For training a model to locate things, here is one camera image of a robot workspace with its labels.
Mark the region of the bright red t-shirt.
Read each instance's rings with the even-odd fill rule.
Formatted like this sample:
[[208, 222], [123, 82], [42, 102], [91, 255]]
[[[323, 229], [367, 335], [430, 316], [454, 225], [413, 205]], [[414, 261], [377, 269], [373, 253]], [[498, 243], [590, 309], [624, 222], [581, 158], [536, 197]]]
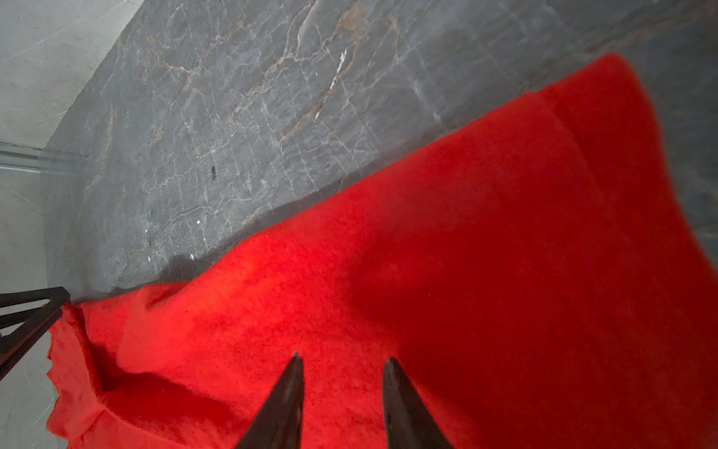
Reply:
[[385, 447], [391, 357], [457, 448], [717, 445], [717, 276], [614, 54], [50, 334], [72, 448], [233, 447], [293, 355], [306, 448]]

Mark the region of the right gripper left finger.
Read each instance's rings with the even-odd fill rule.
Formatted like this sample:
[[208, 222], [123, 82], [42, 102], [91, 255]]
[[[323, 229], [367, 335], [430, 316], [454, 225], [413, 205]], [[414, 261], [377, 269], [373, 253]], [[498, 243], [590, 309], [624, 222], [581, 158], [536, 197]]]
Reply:
[[304, 363], [294, 354], [236, 448], [300, 448], [304, 399]]

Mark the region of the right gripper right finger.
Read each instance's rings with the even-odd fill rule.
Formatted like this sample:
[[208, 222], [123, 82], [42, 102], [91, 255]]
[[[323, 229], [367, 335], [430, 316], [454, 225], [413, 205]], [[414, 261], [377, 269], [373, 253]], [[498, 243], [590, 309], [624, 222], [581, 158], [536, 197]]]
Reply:
[[394, 357], [383, 369], [383, 416], [390, 449], [452, 448]]

